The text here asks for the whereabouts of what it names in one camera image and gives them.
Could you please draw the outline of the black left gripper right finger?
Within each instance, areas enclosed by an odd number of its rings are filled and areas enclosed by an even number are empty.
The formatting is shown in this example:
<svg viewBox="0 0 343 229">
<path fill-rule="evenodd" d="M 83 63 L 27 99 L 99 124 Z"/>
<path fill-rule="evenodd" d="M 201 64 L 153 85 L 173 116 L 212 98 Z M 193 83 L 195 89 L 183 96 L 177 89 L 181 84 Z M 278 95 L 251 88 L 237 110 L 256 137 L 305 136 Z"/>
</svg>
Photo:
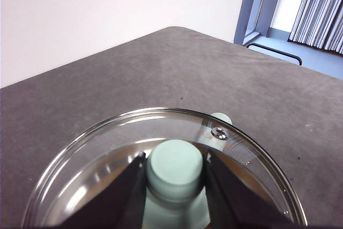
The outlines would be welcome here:
<svg viewBox="0 0 343 229">
<path fill-rule="evenodd" d="M 205 188 L 213 228 L 295 226 L 249 189 L 211 150 L 205 152 Z"/>
</svg>

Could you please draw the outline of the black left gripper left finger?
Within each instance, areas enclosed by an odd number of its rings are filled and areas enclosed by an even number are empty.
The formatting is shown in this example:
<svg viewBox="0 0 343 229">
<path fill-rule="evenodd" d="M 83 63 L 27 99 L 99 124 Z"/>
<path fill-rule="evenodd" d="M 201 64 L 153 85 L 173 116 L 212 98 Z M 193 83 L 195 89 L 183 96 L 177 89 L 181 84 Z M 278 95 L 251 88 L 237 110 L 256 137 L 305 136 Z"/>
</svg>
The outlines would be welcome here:
<svg viewBox="0 0 343 229">
<path fill-rule="evenodd" d="M 101 193 L 58 228 L 141 228 L 146 200 L 146 154 L 134 160 Z"/>
</svg>

